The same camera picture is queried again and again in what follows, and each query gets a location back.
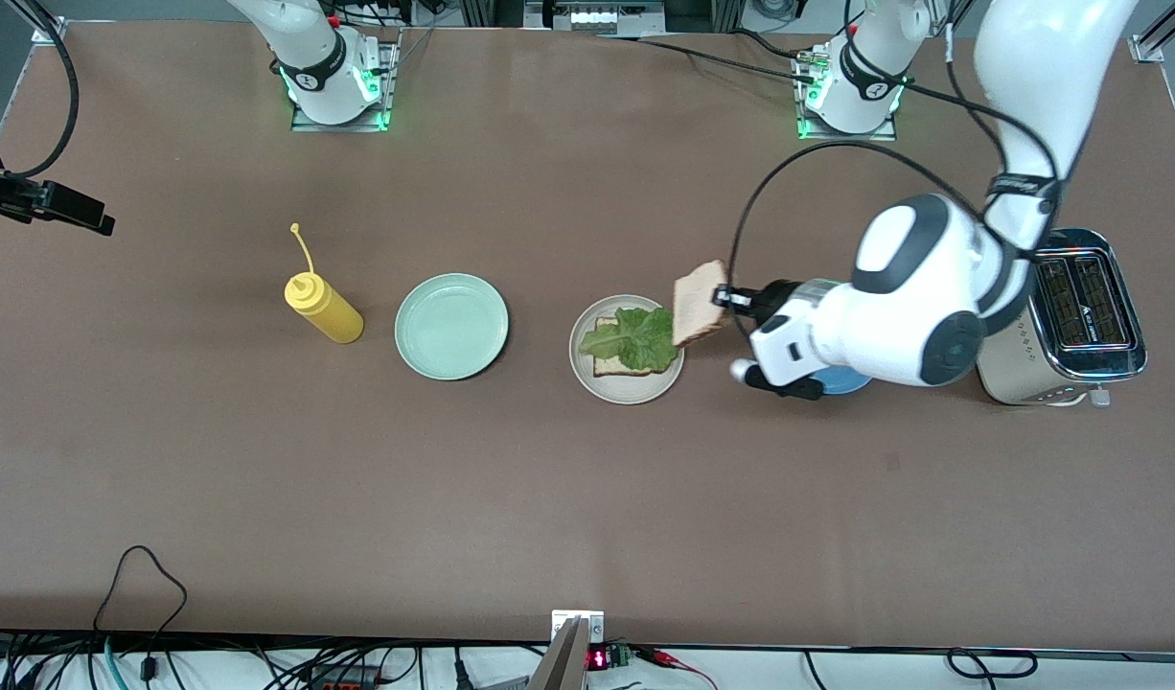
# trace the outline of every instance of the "metal mounting plate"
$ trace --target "metal mounting plate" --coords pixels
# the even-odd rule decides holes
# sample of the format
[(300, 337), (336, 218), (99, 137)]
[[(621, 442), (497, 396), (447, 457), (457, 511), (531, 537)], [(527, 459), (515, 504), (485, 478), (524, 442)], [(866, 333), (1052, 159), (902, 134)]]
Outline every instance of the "metal mounting plate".
[(1132, 53), (1132, 59), (1139, 62), (1162, 62), (1162, 52), (1152, 51), (1147, 53), (1141, 39), (1140, 34), (1133, 34), (1132, 39), (1128, 39), (1128, 52)]
[(566, 623), (566, 619), (571, 617), (585, 617), (585, 619), (591, 623), (591, 643), (600, 643), (605, 641), (605, 611), (584, 611), (578, 609), (553, 609), (553, 614), (549, 617), (549, 638), (553, 639), (558, 636), (558, 631), (562, 630), (562, 624)]
[[(67, 19), (54, 18), (54, 33), (59, 34), (62, 39), (63, 32), (67, 29)], [(33, 45), (54, 45), (54, 40), (49, 39), (49, 35), (43, 34), (43, 32), (35, 28), (34, 34), (29, 36), (29, 42)]]

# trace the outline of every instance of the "brown table surface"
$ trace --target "brown table surface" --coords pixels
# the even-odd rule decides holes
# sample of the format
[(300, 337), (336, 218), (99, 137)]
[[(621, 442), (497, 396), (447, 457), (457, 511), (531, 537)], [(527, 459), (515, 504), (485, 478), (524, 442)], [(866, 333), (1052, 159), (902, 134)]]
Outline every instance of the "brown table surface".
[[(741, 36), (683, 36), (778, 67)], [(613, 407), (566, 340), (615, 293), (671, 299), (725, 254), (797, 140), (786, 82), (657, 48), (439, 31), (392, 130), (287, 130), (250, 25), (70, 28), (81, 119), (49, 170), (110, 240), (0, 219), (0, 625), (86, 628), (146, 542), (192, 590), (176, 629), (812, 645), (1175, 651), (1175, 114), (1113, 61), (1062, 222), (1121, 255), (1152, 366), (1115, 406), (999, 407), (974, 376), (827, 402), (733, 383), (727, 333), (676, 387)], [(942, 86), (939, 45), (921, 82)], [(965, 86), (978, 93), (969, 78)], [(35, 55), (0, 149), (48, 152), (67, 102)], [(904, 98), (897, 148), (973, 197), (995, 170), (964, 113)], [(846, 276), (868, 220), (928, 183), (837, 149), (758, 206), (741, 283)], [(331, 344), (281, 299), (303, 262), (361, 306)], [(396, 353), (401, 299), (466, 272), (512, 333), (481, 376)], [(108, 628), (175, 603), (133, 560)]]

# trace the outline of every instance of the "mustard bottle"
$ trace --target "mustard bottle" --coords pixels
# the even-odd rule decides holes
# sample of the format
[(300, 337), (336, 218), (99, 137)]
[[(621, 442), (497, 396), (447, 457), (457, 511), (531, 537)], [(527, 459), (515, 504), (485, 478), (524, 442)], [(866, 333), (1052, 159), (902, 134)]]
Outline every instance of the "mustard bottle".
[(289, 232), (297, 236), (302, 253), (307, 255), (308, 270), (289, 279), (289, 283), (284, 287), (284, 301), (315, 324), (315, 328), (323, 330), (325, 336), (340, 344), (358, 340), (365, 326), (362, 315), (336, 292), (336, 288), (316, 274), (315, 262), (310, 261), (310, 250), (298, 233), (298, 223), (293, 223)]

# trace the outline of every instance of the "toast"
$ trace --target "toast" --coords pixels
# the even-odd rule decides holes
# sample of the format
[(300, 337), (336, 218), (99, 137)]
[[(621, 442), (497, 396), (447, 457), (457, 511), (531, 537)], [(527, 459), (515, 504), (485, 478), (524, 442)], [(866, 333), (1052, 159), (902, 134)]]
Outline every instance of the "toast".
[(724, 262), (706, 262), (672, 284), (672, 344), (684, 348), (727, 324), (728, 310), (714, 304), (714, 290), (727, 283)]
[[(602, 326), (612, 326), (617, 323), (617, 319), (599, 317), (596, 320), (596, 328)], [(632, 370), (630, 367), (623, 366), (622, 360), (612, 357), (610, 360), (602, 360), (600, 357), (591, 359), (591, 375), (596, 379), (600, 376), (647, 376), (652, 370)]]

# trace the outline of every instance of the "electrical wire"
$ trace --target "electrical wire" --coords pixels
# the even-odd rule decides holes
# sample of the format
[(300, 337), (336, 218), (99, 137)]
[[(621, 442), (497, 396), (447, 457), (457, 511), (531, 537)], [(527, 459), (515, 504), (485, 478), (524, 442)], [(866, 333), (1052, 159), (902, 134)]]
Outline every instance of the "electrical wire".
[[(979, 672), (967, 672), (959, 668), (959, 664), (954, 662), (954, 656), (967, 656), (972, 663), (979, 668)], [(1016, 672), (992, 672), (983, 661), (979, 658), (974, 651), (967, 650), (964, 647), (953, 647), (949, 651), (946, 651), (946, 663), (949, 664), (949, 670), (952, 672), (959, 674), (961, 677), (967, 677), (969, 681), (987, 681), (987, 686), (989, 690), (995, 690), (995, 682), (999, 681), (1016, 681), (1020, 677), (1034, 676), (1035, 671), (1039, 671), (1039, 656), (1034, 655), (1034, 651), (1012, 651), (1012, 654), (1005, 654), (1001, 656), (1016, 656), (1016, 658), (1030, 661), (1030, 666), (1022, 669), (1022, 671)]]
[[(21, 5), (18, 5), (18, 0), (8, 0), (15, 8), (20, 9)], [(39, 0), (21, 0), (24, 4), (28, 5), (31, 9), (39, 16), (49, 18), (52, 14), (47, 12), (39, 4)], [(78, 82), (75, 82), (75, 67), (72, 65), (72, 58), (67, 53), (67, 47), (63, 45), (63, 39), (60, 36), (59, 31), (54, 29), (54, 25), (49, 21), (32, 21), (34, 26), (39, 27), (47, 34), (48, 39), (52, 39), (54, 43), (54, 51), (59, 53), (60, 62), (63, 65), (63, 74), (67, 78), (67, 121), (63, 122), (63, 130), (60, 133), (59, 141), (54, 143), (52, 153), (47, 154), (43, 162), (28, 168), (24, 172), (8, 172), (9, 179), (31, 179), (35, 174), (41, 174), (41, 172), (47, 170), (58, 161), (63, 149), (67, 148), (67, 143), (72, 140), (72, 132), (75, 130), (75, 115), (80, 110), (81, 105), (81, 88)]]
[[(904, 153), (894, 152), (893, 148), (886, 148), (886, 146), (877, 145), (871, 141), (864, 141), (864, 140), (834, 139), (828, 141), (821, 141), (820, 143), (808, 146), (807, 148), (801, 148), (799, 149), (799, 152), (791, 154), (791, 156), (788, 158), (785, 158), (783, 162), (780, 162), (771, 172), (768, 172), (767, 176), (764, 176), (761, 182), (758, 183), (757, 189), (754, 189), (753, 194), (750, 195), (750, 200), (746, 201), (745, 209), (741, 210), (741, 219), (740, 221), (737, 221), (736, 233), (733, 233), (732, 235), (732, 249), (731, 252), (728, 252), (728, 262), (726, 267), (728, 289), (732, 289), (736, 286), (736, 263), (737, 263), (737, 254), (740, 253), (741, 249), (741, 233), (745, 232), (746, 222), (750, 220), (750, 213), (751, 210), (753, 210), (753, 206), (757, 205), (758, 197), (761, 195), (763, 190), (766, 189), (767, 186), (772, 182), (772, 180), (776, 179), (776, 176), (780, 174), (780, 172), (783, 172), (786, 167), (793, 165), (794, 162), (801, 160), (805, 156), (808, 156), (808, 154), (811, 153), (821, 152), (821, 149), (825, 148), (838, 148), (839, 146), (847, 146), (847, 148), (864, 148), (866, 149), (866, 152), (880, 153), (882, 154), (882, 156), (893, 159), (899, 163), (907, 166), (908, 168), (918, 172), (918, 174), (927, 179), (928, 182), (936, 185), (938, 188), (941, 189), (944, 193), (946, 193), (946, 195), (949, 196), (951, 200), (955, 202), (955, 205), (959, 205), (959, 207), (964, 209), (965, 213), (969, 215), (969, 217), (973, 217), (976, 221), (980, 220), (981, 215), (979, 210), (975, 209), (972, 202), (967, 200), (967, 196), (964, 196), (964, 193), (959, 192), (959, 189), (953, 187), (951, 183), (946, 182), (946, 180), (944, 180), (941, 175), (935, 174), (933, 170), (928, 169), (928, 167), (925, 167), (924, 165), (913, 160), (912, 158), (908, 158)], [(737, 330), (740, 330), (741, 335), (748, 337), (750, 331), (746, 330), (745, 324), (741, 323), (741, 316), (737, 314), (736, 303), (733, 303), (731, 300), (728, 300), (728, 311), (732, 315), (732, 323), (736, 323)]]
[(75, 643), (75, 645), (72, 647), (72, 651), (69, 651), (67, 656), (63, 656), (63, 663), (59, 665), (59, 671), (54, 672), (54, 677), (52, 677), (48, 684), (43, 686), (43, 690), (54, 690), (54, 688), (59, 686), (60, 682), (63, 678), (63, 672), (67, 671), (67, 664), (70, 664), (72, 659), (75, 659), (75, 655), (78, 655), (78, 651), (80, 649), (81, 649), (80, 642)]
[(821, 676), (817, 674), (817, 666), (813, 664), (813, 655), (811, 655), (808, 650), (805, 650), (804, 654), (805, 663), (810, 666), (810, 676), (813, 677), (814, 684), (819, 686), (819, 690), (825, 690), (825, 682), (821, 682)]
[[(107, 605), (110, 603), (110, 597), (113, 597), (113, 595), (115, 594), (115, 585), (119, 584), (119, 576), (122, 575), (123, 563), (127, 562), (127, 556), (130, 556), (133, 551), (143, 551), (150, 561), (154, 561), (154, 568), (157, 569), (157, 572), (160, 572), (162, 577), (164, 577), (166, 580), (169, 580), (172, 584), (177, 587), (180, 594), (183, 595), (183, 598), (180, 599), (180, 605), (175, 607), (172, 615), (167, 617), (167, 619), (162, 621), (162, 624), (157, 625), (157, 629), (154, 631), (153, 636), (148, 638), (148, 643), (145, 647), (145, 659), (147, 662), (148, 659), (154, 658), (154, 645), (155, 643), (157, 643), (159, 636), (161, 636), (163, 630), (166, 630), (166, 625), (170, 625), (170, 621), (175, 619), (175, 617), (177, 617), (180, 612), (183, 612), (183, 608), (188, 605), (188, 589), (175, 576), (170, 575), (170, 571), (168, 571), (168, 569), (162, 567), (162, 561), (157, 560), (157, 554), (154, 554), (154, 550), (149, 549), (149, 547), (145, 547), (143, 544), (135, 544), (125, 549), (123, 554), (119, 556), (119, 564), (116, 564), (115, 567), (115, 575), (114, 577), (110, 577), (110, 588), (107, 589), (106, 597), (102, 597), (100, 605), (98, 605), (96, 614), (93, 615), (92, 628), (93, 632), (105, 632), (100, 628), (101, 616), (105, 615)], [(141, 676), (145, 677), (145, 689), (149, 690), (153, 686), (154, 677), (145, 676), (145, 674), (141, 674)]]
[(666, 51), (674, 51), (677, 53), (685, 53), (685, 55), (692, 55), (694, 58), (701, 58), (713, 62), (719, 62), (719, 65), (727, 65), (730, 67), (737, 67), (741, 71), (753, 71), (753, 73), (764, 75), (777, 75), (780, 79), (790, 79), (793, 81), (811, 83), (813, 80), (807, 75), (797, 75), (793, 73), (784, 73), (784, 71), (772, 71), (767, 67), (759, 67), (758, 65), (747, 65), (746, 62), (738, 62), (736, 60), (728, 60), (727, 58), (720, 58), (719, 55), (711, 55), (710, 53), (701, 53), (692, 48), (683, 48), (680, 45), (667, 45), (667, 43), (654, 43), (652, 40), (639, 40), (640, 45), (654, 45), (657, 48), (664, 48)]
[(425, 651), (417, 647), (417, 690), (425, 690)]
[[(949, 78), (949, 87), (953, 88), (954, 95), (967, 101), (968, 98), (964, 93), (964, 87), (959, 83), (959, 74), (954, 71), (954, 21), (956, 12), (959, 12), (959, 0), (949, 0), (949, 16), (947, 16), (946, 21), (946, 75)], [(979, 116), (979, 113), (974, 109), (967, 108), (967, 114), (975, 122), (975, 127), (983, 133), (983, 136), (987, 136), (992, 147), (995, 148), (995, 154), (1001, 159), (1001, 170), (1008, 170), (1009, 161), (1005, 156), (1005, 146), (1001, 146), (1001, 140), (995, 135), (995, 132), (992, 130), (992, 127), (987, 126), (987, 122), (983, 122), (983, 118)]]
[[(371, 22), (365, 26), (384, 26), (384, 24), (382, 22), (384, 21), (384, 19), (401, 19), (401, 18), (381, 16), (381, 14), (378, 14), (378, 11), (376, 9), (377, 6), (376, 1), (363, 0), (362, 2), (357, 4), (360, 8), (369, 9), (370, 12), (369, 14), (351, 13), (350, 9), (345, 7), (345, 5), (348, 5), (348, 2), (343, 0), (340, 2), (336, 2), (334, 0), (320, 0), (320, 8), (323, 9), (324, 13), (330, 13), (330, 16), (336, 16), (336, 14), (340, 13), (342, 18), (345, 18), (343, 19), (343, 22), (345, 22), (345, 25), (348, 26), (363, 26), (361, 24), (355, 24), (354, 21), (351, 21), (352, 19), (363, 19), (363, 21)], [(404, 22), (404, 25), (412, 26), (409, 22)]]
[(780, 58), (788, 58), (788, 60), (797, 59), (798, 53), (810, 51), (810, 48), (798, 48), (797, 51), (784, 51), (781, 48), (777, 48), (776, 45), (768, 42), (766, 36), (759, 34), (757, 31), (750, 31), (748, 28), (736, 28), (730, 31), (728, 34), (745, 35), (747, 39), (753, 39), (754, 42), (761, 45), (761, 47), (766, 49), (767, 53), (773, 53), (776, 55), (779, 55)]
[[(949, 39), (951, 45), (952, 45), (952, 31), (953, 31), (952, 27), (953, 27), (955, 4), (956, 0), (951, 0), (951, 9), (949, 9), (951, 22), (947, 25), (949, 27), (948, 31), (951, 32), (951, 34), (947, 34), (947, 39)], [(850, 12), (850, 7), (845, 8), (845, 12)], [(835, 35), (842, 34), (842, 32), (846, 31), (847, 26), (851, 26), (851, 24), (853, 24), (857, 19), (859, 19), (861, 14), (864, 13), (859, 13), (851, 19), (847, 19), (845, 16), (846, 24), (845, 26), (842, 26), (842, 28), (835, 32)], [(774, 45), (763, 45), (763, 48), (766, 48), (768, 52), (772, 52), (781, 58), (787, 56), (785, 52), (779, 51), (778, 48), (774, 47)], [(1002, 113), (1001, 110), (998, 110), (995, 108), (991, 108), (989, 106), (976, 103), (976, 101), (972, 101), (969, 100), (969, 98), (964, 95), (964, 92), (961, 92), (959, 85), (955, 83), (956, 75), (953, 74), (952, 55), (948, 55), (946, 62), (946, 71), (951, 79), (951, 86), (954, 87), (954, 95), (948, 95), (948, 93), (944, 93), (941, 91), (933, 91), (933, 88), (920, 86), (919, 83), (915, 83), (912, 80), (908, 80), (907, 78), (898, 78), (898, 75), (892, 75), (887, 73), (886, 71), (881, 69), (881, 67), (873, 65), (872, 61), (865, 58), (865, 55), (860, 53), (860, 49), (855, 47), (854, 42), (847, 42), (845, 48), (846, 51), (850, 51), (852, 55), (859, 59), (860, 63), (864, 65), (868, 71), (871, 71), (871, 73), (879, 75), (881, 79), (885, 79), (891, 83), (902, 86), (904, 88), (907, 88), (907, 91), (919, 93), (919, 95), (921, 96), (933, 98), (934, 100), (946, 101), (946, 103), (961, 106), (961, 108), (965, 108), (969, 114), (969, 116), (972, 116), (972, 119), (974, 119), (974, 121), (979, 123), (980, 129), (985, 132), (986, 136), (989, 138), (992, 145), (995, 146), (995, 149), (998, 149), (998, 153), (1000, 154), (1002, 160), (1002, 166), (1001, 166), (1002, 172), (1007, 170), (1007, 166), (1005, 166), (1005, 149), (1001, 146), (1000, 140), (998, 139), (995, 133), (993, 133), (991, 128), (987, 127), (987, 122), (981, 121), (981, 119), (976, 113), (982, 113), (989, 115), (991, 118), (999, 119), (999, 121), (1008, 122), (1009, 126), (1014, 127), (1014, 129), (1021, 132), (1021, 134), (1025, 134), (1028, 139), (1030, 139), (1030, 141), (1035, 145), (1035, 148), (1039, 148), (1039, 152), (1043, 154), (1045, 159), (1047, 159), (1048, 168), (1052, 169), (1053, 179), (1060, 180), (1060, 170), (1056, 166), (1056, 158), (1053, 156), (1052, 149), (1048, 148), (1048, 145), (1042, 140), (1042, 136), (1039, 136), (1039, 134), (1034, 129), (1032, 129), (1030, 126), (1028, 126), (1028, 123), (1022, 122), (1021, 119), (1014, 118), (1013, 115)]]
[[(188, 686), (183, 684), (183, 677), (180, 676), (180, 669), (174, 664), (174, 658), (170, 656), (170, 650), (166, 650), (163, 654), (166, 654), (166, 664), (170, 666), (170, 676), (174, 677), (175, 684), (180, 686), (180, 690), (188, 690)], [(273, 664), (269, 663), (268, 668), (271, 669)]]
[(886, 82), (902, 86), (904, 88), (907, 88), (907, 91), (920, 93), (921, 96), (933, 98), (934, 100), (938, 101), (946, 101), (946, 103), (961, 106), (961, 108), (965, 108), (968, 112), (976, 110), (986, 115), (989, 115), (991, 118), (999, 119), (999, 121), (1008, 122), (1009, 126), (1014, 127), (1014, 129), (1021, 132), (1021, 134), (1025, 134), (1028, 139), (1030, 139), (1032, 142), (1034, 142), (1035, 148), (1039, 148), (1039, 152), (1042, 153), (1045, 160), (1047, 160), (1048, 168), (1052, 169), (1052, 179), (1060, 180), (1060, 170), (1056, 166), (1056, 158), (1053, 156), (1052, 149), (1048, 148), (1048, 145), (1042, 140), (1042, 136), (1039, 136), (1039, 133), (1032, 129), (1030, 126), (1028, 126), (1028, 123), (1022, 122), (1021, 119), (1018, 119), (1007, 113), (1002, 113), (1001, 110), (998, 110), (995, 108), (991, 108), (989, 106), (976, 103), (976, 101), (969, 101), (967, 100), (967, 98), (952, 96), (948, 95), (948, 93), (942, 93), (941, 91), (933, 91), (933, 88), (920, 86), (919, 83), (908, 80), (906, 76), (899, 78), (899, 75), (892, 75), (886, 71), (881, 69), (881, 67), (873, 65), (871, 60), (865, 58), (865, 55), (860, 53), (860, 49), (855, 47), (855, 42), (847, 42), (847, 45), (845, 45), (845, 51), (850, 51), (852, 55), (854, 55), (860, 61), (861, 65), (864, 65), (868, 71), (871, 71), (871, 73), (879, 75), (881, 79), (885, 79)]
[(417, 39), (416, 42), (414, 42), (412, 48), (409, 48), (403, 55), (400, 56), (398, 60), (396, 60), (396, 69), (400, 69), (400, 66), (404, 65), (404, 60), (408, 60), (409, 55), (412, 55), (414, 51), (417, 51), (417, 47), (419, 47), (421, 43), (424, 43), (425, 40), (434, 34), (434, 26), (437, 25), (437, 22), (438, 14), (430, 13), (430, 24), (425, 27), (425, 34), (422, 34), (421, 39)]
[(677, 662), (677, 663), (680, 664), (676, 666), (679, 671), (689, 671), (692, 672), (694, 676), (703, 677), (706, 682), (710, 682), (711, 690), (720, 690), (720, 686), (714, 684), (714, 681), (713, 678), (711, 678), (711, 676), (706, 676), (705, 672), (698, 671), (697, 668), (693, 668), (692, 665), (685, 662)]
[(263, 663), (268, 664), (268, 672), (271, 674), (273, 681), (281, 682), (281, 678), (277, 676), (277, 669), (273, 665), (273, 659), (268, 658), (268, 652), (263, 650), (262, 645), (260, 645), (260, 641), (255, 638), (251, 641), (255, 642), (255, 651), (258, 651), (260, 659), (263, 659)]
[(110, 669), (110, 678), (119, 686), (119, 690), (127, 690), (127, 683), (123, 682), (123, 676), (119, 672), (119, 664), (115, 663), (114, 651), (110, 650), (110, 636), (108, 635), (106, 641), (101, 643), (101, 655), (107, 659), (107, 666)]

